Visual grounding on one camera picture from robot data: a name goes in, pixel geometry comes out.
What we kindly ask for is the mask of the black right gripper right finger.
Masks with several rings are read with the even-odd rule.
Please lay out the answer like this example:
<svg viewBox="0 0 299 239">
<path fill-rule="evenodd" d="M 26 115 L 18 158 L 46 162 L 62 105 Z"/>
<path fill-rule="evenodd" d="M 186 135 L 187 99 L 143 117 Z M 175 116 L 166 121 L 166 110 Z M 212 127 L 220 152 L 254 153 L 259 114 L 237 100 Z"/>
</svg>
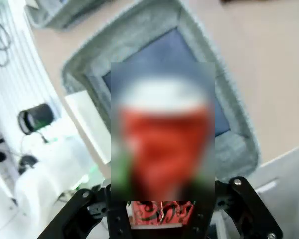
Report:
<svg viewBox="0 0 299 239">
<path fill-rule="evenodd" d="M 215 181 L 215 189 L 196 201 L 189 219 L 189 238 L 205 239 L 213 213 L 224 210 L 242 239 L 281 239 L 282 230 L 248 180 Z"/>
</svg>

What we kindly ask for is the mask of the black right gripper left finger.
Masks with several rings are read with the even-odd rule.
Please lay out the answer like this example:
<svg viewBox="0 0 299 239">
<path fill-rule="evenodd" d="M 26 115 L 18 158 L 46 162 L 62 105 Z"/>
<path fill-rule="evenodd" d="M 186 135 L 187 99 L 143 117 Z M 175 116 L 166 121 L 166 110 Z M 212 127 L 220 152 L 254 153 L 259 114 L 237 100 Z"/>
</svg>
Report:
<svg viewBox="0 0 299 239">
<path fill-rule="evenodd" d="M 111 159 L 111 183 L 80 189 L 38 236 L 39 239 L 85 239 L 105 217 L 109 238 L 131 239 L 132 229 L 127 214 L 127 201 L 115 193 L 114 183 L 121 189 L 127 185 L 130 156 L 121 154 Z"/>
</svg>

